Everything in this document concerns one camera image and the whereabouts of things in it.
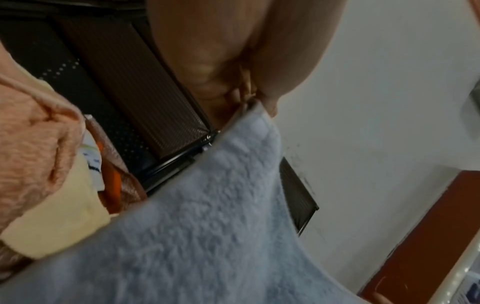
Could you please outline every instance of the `white surface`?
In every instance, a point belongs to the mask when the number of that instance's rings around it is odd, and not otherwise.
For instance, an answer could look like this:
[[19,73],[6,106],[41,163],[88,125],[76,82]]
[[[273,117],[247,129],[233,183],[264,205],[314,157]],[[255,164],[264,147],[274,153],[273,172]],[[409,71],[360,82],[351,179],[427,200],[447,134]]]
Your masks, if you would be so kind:
[[466,0],[350,0],[320,65],[282,99],[285,155],[320,207],[301,238],[350,290],[458,172],[436,164],[479,168],[479,78]]

